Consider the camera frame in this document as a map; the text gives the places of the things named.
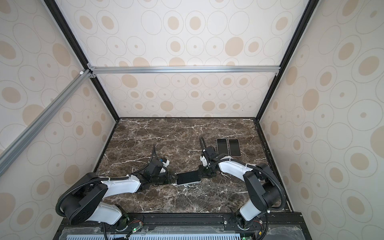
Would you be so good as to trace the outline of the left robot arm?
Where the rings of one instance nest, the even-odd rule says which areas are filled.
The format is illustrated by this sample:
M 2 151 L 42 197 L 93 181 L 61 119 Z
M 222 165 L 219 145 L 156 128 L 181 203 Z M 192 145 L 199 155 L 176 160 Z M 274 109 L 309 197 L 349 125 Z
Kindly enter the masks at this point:
M 102 178 L 87 173 L 59 197 L 56 213 L 67 218 L 72 225 L 93 221 L 122 231 L 129 225 L 128 214 L 118 205 L 104 203 L 103 199 L 139 193 L 150 186 L 168 185 L 172 179 L 167 169 L 169 163 L 165 158 L 150 159 L 147 166 L 125 177 Z

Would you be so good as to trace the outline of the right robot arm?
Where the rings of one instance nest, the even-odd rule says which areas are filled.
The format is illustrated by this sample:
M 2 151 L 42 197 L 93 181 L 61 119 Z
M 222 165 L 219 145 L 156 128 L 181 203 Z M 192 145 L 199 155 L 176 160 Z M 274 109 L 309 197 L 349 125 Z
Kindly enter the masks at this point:
M 225 154 L 218 154 L 213 147 L 202 150 L 199 174 L 202 178 L 213 178 L 220 171 L 242 180 L 250 199 L 237 211 L 244 223 L 263 216 L 270 210 L 283 210 L 287 199 L 284 188 L 266 164 L 251 165 Z

